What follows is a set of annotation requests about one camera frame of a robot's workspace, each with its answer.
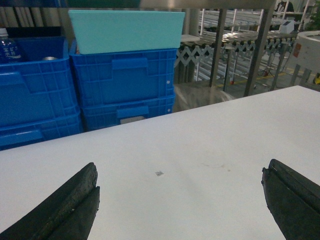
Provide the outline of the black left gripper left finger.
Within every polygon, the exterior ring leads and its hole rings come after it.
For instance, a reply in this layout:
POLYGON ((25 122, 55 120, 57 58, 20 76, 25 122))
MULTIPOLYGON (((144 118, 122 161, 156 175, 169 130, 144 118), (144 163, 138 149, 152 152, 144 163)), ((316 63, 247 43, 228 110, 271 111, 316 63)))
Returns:
POLYGON ((98 172, 90 162, 12 226, 2 240, 86 240, 100 204, 98 172))

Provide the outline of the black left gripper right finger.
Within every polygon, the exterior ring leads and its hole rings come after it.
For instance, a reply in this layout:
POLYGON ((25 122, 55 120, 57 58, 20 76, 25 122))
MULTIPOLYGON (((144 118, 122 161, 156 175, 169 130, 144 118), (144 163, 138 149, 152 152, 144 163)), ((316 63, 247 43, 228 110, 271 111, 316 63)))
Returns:
POLYGON ((320 238, 320 186, 272 159, 262 169, 267 208, 287 240, 320 238))

